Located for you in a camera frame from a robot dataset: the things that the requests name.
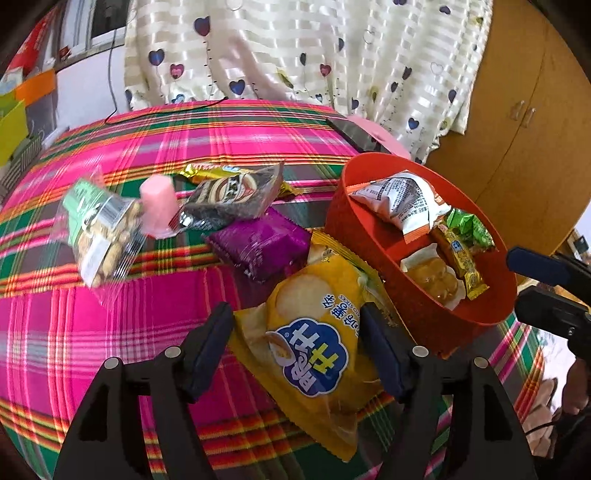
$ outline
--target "red plastic bowl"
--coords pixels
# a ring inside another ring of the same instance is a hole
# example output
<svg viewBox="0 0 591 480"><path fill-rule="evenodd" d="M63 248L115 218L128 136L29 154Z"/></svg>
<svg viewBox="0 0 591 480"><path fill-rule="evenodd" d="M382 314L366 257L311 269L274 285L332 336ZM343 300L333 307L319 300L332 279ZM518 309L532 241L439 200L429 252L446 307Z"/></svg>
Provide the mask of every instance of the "red plastic bowl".
<svg viewBox="0 0 591 480"><path fill-rule="evenodd" d="M453 311L433 300L400 270L400 261L433 243L432 237L425 235L406 244L400 230L346 194L349 186L383 179L403 170L429 181L448 204L475 213L495 241L495 252L475 258L476 267L490 288L476 300L461 301ZM351 158L330 204L325 231L379 271L386 291L415 341L441 356L450 355L487 328L503 322L513 310L517 284L515 275L505 265L507 250L503 240L466 195L422 165L383 153L363 153Z"/></svg>

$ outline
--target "wooden cabinet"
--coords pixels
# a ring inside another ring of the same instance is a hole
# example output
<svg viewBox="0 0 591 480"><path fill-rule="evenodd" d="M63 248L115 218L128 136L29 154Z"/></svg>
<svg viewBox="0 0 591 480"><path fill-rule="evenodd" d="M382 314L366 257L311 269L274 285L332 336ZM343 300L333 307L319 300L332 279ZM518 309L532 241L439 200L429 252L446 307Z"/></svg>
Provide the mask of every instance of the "wooden cabinet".
<svg viewBox="0 0 591 480"><path fill-rule="evenodd" d="M495 0L466 135L450 132L427 167L476 200L499 167L530 103L544 56L544 16L527 0Z"/></svg>
<svg viewBox="0 0 591 480"><path fill-rule="evenodd" d="M591 85L573 53L527 0L495 0L466 135L442 138L427 167L472 198L507 247L550 254L591 199L589 139Z"/></svg>
<svg viewBox="0 0 591 480"><path fill-rule="evenodd" d="M550 254L591 199L591 85L549 26L539 80L521 125L476 203L508 247Z"/></svg>

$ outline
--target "cabinet handle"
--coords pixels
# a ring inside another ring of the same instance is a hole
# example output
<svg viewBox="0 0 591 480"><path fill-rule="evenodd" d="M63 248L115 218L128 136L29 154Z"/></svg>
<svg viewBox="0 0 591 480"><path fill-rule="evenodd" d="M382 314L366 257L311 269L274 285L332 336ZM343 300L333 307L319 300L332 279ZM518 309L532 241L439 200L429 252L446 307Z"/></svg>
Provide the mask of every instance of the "cabinet handle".
<svg viewBox="0 0 591 480"><path fill-rule="evenodd" d="M535 108L530 108L529 110L527 110L525 116L523 117L523 128L529 127L531 119L534 117L534 113Z"/></svg>
<svg viewBox="0 0 591 480"><path fill-rule="evenodd" d="M520 101L519 103L516 103L515 106L511 109L511 120L519 120L519 117L521 116L521 109L523 108L523 106L525 105L525 100Z"/></svg>

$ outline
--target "white curtain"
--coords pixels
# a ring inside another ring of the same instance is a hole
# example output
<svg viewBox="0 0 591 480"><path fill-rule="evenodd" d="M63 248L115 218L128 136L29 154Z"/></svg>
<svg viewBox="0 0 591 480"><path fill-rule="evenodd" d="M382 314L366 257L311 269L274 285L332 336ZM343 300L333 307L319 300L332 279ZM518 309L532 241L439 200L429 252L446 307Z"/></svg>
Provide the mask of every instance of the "white curtain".
<svg viewBox="0 0 591 480"><path fill-rule="evenodd" d="M330 105L424 161L463 133L492 0L132 0L132 109L243 99Z"/></svg>

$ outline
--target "purple snack package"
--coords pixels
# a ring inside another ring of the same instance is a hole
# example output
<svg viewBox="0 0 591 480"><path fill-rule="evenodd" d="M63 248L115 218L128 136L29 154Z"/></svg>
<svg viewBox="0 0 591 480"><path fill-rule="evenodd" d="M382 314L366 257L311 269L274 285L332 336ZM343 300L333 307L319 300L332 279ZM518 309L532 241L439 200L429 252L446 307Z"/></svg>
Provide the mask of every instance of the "purple snack package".
<svg viewBox="0 0 591 480"><path fill-rule="evenodd" d="M306 260L312 234L268 208L254 220L236 220L207 237L218 257L247 277L263 282L298 260Z"/></svg>

